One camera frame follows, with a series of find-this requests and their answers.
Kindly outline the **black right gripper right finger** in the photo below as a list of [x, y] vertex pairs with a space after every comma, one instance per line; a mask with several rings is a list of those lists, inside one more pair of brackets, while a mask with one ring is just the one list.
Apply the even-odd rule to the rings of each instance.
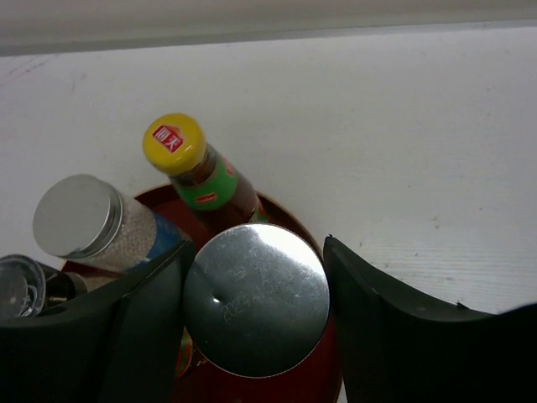
[[350, 402], [533, 402], [536, 307], [500, 314], [451, 304], [323, 246]]

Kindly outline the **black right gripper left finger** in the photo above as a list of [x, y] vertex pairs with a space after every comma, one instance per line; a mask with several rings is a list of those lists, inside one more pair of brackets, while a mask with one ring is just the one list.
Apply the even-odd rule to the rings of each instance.
[[184, 328], [181, 242], [37, 317], [1, 325], [3, 402], [169, 402]]

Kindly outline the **tall grinder clear cap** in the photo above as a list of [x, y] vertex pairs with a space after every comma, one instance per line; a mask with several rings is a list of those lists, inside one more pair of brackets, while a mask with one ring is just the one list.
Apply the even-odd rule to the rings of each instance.
[[35, 317], [88, 292], [78, 274], [64, 273], [30, 257], [1, 258], [1, 321]]

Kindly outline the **sauce bottle yellow cap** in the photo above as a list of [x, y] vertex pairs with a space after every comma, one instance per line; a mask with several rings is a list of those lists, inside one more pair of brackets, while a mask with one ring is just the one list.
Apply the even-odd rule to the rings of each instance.
[[207, 142], [194, 118], [182, 113], [157, 118], [143, 135], [143, 153], [209, 232], [268, 221], [251, 182]]
[[180, 341], [180, 351], [176, 361], [174, 377], [176, 379], [184, 376], [192, 363], [194, 357], [194, 343], [187, 329], [183, 329], [182, 338]]

